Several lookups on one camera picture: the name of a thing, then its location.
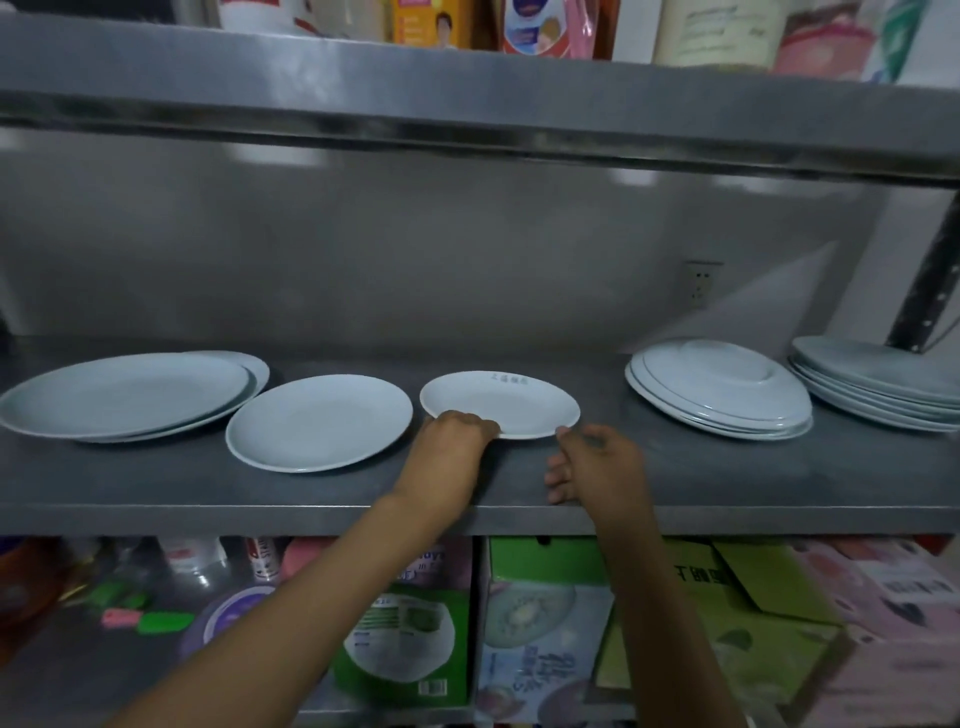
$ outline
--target yellow box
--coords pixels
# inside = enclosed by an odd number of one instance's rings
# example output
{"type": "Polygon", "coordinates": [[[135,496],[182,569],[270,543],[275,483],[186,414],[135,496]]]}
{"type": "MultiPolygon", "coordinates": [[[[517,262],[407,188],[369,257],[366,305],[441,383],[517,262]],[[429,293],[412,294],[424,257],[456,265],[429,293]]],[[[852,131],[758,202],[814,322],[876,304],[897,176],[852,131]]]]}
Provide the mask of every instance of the yellow box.
{"type": "Polygon", "coordinates": [[[469,48],[471,0],[392,0],[394,43],[419,48],[469,48]]]}

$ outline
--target stainless steel shelf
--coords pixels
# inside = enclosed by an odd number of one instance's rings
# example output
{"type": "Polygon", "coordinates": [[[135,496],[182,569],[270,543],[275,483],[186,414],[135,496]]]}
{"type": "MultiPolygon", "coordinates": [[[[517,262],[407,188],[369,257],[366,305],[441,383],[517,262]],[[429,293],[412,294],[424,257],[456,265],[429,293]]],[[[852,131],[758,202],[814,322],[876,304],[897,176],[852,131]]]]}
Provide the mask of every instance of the stainless steel shelf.
{"type": "Polygon", "coordinates": [[[0,17],[0,121],[611,166],[960,184],[960,94],[0,17]]]}
{"type": "MultiPolygon", "coordinates": [[[[198,614],[219,595],[253,584],[241,543],[227,540],[229,562],[204,579],[174,575],[156,547],[138,551],[157,609],[198,614]]],[[[83,607],[60,608],[0,670],[0,724],[7,728],[92,728],[146,691],[178,663],[180,635],[139,637],[107,631],[83,607]]],[[[363,705],[337,691],[329,675],[300,708],[295,726],[471,723],[473,708],[388,709],[363,705]]]]}
{"type": "MultiPolygon", "coordinates": [[[[0,361],[0,390],[54,367],[115,353],[189,345],[20,340],[0,361]]],[[[785,443],[706,435],[662,416],[623,379],[618,354],[473,357],[289,355],[256,347],[273,383],[353,372],[388,379],[418,400],[434,376],[488,369],[563,387],[585,422],[619,427],[646,453],[666,535],[950,533],[960,530],[956,438],[874,426],[818,406],[816,425],[785,443]]],[[[0,431],[0,534],[338,534],[396,480],[411,435],[330,473],[266,473],[233,458],[224,426],[127,446],[93,446],[0,431]]],[[[494,443],[474,505],[455,532],[589,534],[577,505],[550,506],[542,484],[550,439],[494,443]]]]}

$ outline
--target round plate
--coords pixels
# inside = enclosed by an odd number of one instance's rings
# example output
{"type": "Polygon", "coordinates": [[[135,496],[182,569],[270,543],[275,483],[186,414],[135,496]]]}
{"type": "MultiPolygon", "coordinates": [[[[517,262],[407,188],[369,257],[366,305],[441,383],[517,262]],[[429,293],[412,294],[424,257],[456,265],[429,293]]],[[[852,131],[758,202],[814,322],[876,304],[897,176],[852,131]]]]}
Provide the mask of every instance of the round plate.
{"type": "Polygon", "coordinates": [[[420,390],[420,404],[431,417],[455,409],[493,420],[501,440],[550,437],[557,427],[573,427],[580,419],[580,405],[560,387],[503,372],[440,376],[420,390]]]}
{"type": "Polygon", "coordinates": [[[702,405],[695,404],[690,400],[685,400],[676,392],[672,392],[660,384],[660,382],[657,381],[657,379],[647,369],[642,355],[636,354],[628,366],[630,367],[631,374],[633,375],[634,379],[636,379],[637,383],[639,383],[639,385],[645,390],[653,394],[658,400],[666,402],[674,409],[683,412],[684,416],[687,418],[693,418],[695,420],[699,419],[705,423],[710,423],[712,426],[739,430],[752,430],[754,432],[776,432],[780,430],[788,430],[791,427],[802,425],[808,419],[810,419],[810,414],[807,414],[806,417],[798,417],[792,420],[762,421],[751,420],[745,417],[735,417],[734,415],[717,412],[709,407],[704,407],[702,405]]]}
{"type": "Polygon", "coordinates": [[[869,389],[847,384],[840,379],[834,379],[815,369],[805,366],[799,361],[790,361],[790,367],[798,376],[811,379],[825,389],[850,400],[871,404],[886,412],[905,415],[926,422],[941,423],[944,425],[960,425],[960,409],[938,407],[933,404],[917,404],[909,400],[900,400],[894,397],[871,392],[869,389]]]}
{"type": "Polygon", "coordinates": [[[893,397],[960,406],[960,376],[926,356],[826,336],[801,336],[794,349],[821,372],[893,397]]]}
{"type": "Polygon", "coordinates": [[[155,440],[158,437],[167,437],[168,435],[177,435],[181,432],[186,432],[197,427],[202,427],[209,423],[215,422],[216,420],[226,417],[231,412],[236,412],[241,406],[252,400],[258,394],[263,391],[263,388],[267,386],[267,382],[270,380],[270,367],[267,366],[267,362],[263,359],[259,359],[256,356],[252,356],[248,353],[241,352],[184,352],[184,353],[194,353],[201,354],[203,356],[215,356],[218,359],[224,359],[226,361],[232,361],[234,364],[239,364],[244,369],[247,370],[247,386],[243,388],[243,391],[237,396],[235,400],[228,402],[228,404],[220,409],[216,410],[212,415],[208,415],[201,420],[194,420],[193,422],[187,423],[186,425],[181,425],[179,427],[174,427],[173,429],[162,429],[159,432],[148,432],[145,435],[136,435],[134,437],[119,437],[112,439],[96,439],[96,440],[86,440],[84,442],[96,443],[99,445],[116,445],[119,443],[139,443],[144,440],[155,440]]]}
{"type": "Polygon", "coordinates": [[[864,402],[852,400],[849,397],[846,397],[836,392],[832,392],[824,386],[821,386],[813,379],[808,379],[802,373],[797,372],[797,376],[801,378],[803,383],[807,388],[819,397],[821,400],[832,404],[834,407],[844,410],[845,412],[850,412],[853,415],[864,418],[865,420],[871,420],[875,423],[880,423],[881,425],[889,425],[891,427],[900,427],[902,429],[913,429],[920,432],[957,432],[960,431],[960,425],[945,425],[944,423],[932,423],[925,420],[918,420],[915,417],[907,417],[906,415],[898,415],[895,412],[887,412],[886,410],[880,409],[879,407],[874,407],[872,404],[866,404],[864,402]]]}
{"type": "Polygon", "coordinates": [[[312,376],[240,407],[227,425],[227,447],[255,468],[318,473],[376,455],[406,431],[413,414],[410,398],[389,381],[312,376]]]}
{"type": "Polygon", "coordinates": [[[715,412],[747,420],[798,423],[813,411],[804,386],[785,367],[735,344],[674,339],[655,344],[640,355],[661,385],[715,412]]]}
{"type": "Polygon", "coordinates": [[[637,394],[654,405],[654,407],[656,407],[660,412],[682,422],[684,425],[690,425],[691,427],[701,429],[704,432],[710,432],[714,435],[732,437],[735,440],[770,442],[778,440],[792,440],[795,437],[806,435],[806,433],[809,432],[813,427],[813,417],[811,416],[809,420],[801,423],[800,425],[789,427],[785,430],[777,432],[751,432],[748,430],[726,429],[722,426],[717,426],[704,420],[694,419],[685,414],[682,410],[679,410],[676,407],[671,406],[669,403],[657,398],[652,392],[646,390],[643,385],[636,380],[629,364],[627,365],[624,375],[626,376],[627,383],[630,384],[630,387],[637,394]]]}
{"type": "Polygon", "coordinates": [[[114,356],[18,384],[0,398],[0,424],[37,437],[128,437],[196,420],[248,381],[243,367],[212,356],[114,356]]]}

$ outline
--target pink box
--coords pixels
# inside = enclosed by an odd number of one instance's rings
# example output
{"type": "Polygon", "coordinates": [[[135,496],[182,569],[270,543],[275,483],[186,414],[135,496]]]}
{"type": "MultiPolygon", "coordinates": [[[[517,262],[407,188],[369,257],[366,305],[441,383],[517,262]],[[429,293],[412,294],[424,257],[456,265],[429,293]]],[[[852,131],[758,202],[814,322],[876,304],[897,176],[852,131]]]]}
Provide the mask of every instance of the pink box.
{"type": "Polygon", "coordinates": [[[949,724],[960,716],[960,577],[912,541],[807,539],[794,557],[847,623],[849,658],[802,726],[949,724]]]}

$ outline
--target human hand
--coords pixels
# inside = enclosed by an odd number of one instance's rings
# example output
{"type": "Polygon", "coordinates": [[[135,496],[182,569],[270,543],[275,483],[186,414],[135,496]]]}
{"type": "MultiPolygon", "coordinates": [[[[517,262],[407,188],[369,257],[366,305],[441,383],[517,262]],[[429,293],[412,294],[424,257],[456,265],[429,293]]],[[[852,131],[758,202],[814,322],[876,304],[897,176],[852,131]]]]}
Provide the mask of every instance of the human hand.
{"type": "Polygon", "coordinates": [[[410,502],[446,530],[466,510],[477,484],[480,456],[500,434],[500,425],[476,415],[449,410],[427,417],[394,486],[394,494],[410,502]]]}
{"type": "Polygon", "coordinates": [[[606,425],[584,425],[581,431],[603,445],[595,447],[569,427],[560,427],[561,451],[547,459],[543,477],[550,488],[547,499],[551,503],[578,499],[597,527],[653,518],[640,448],[606,425]]]}

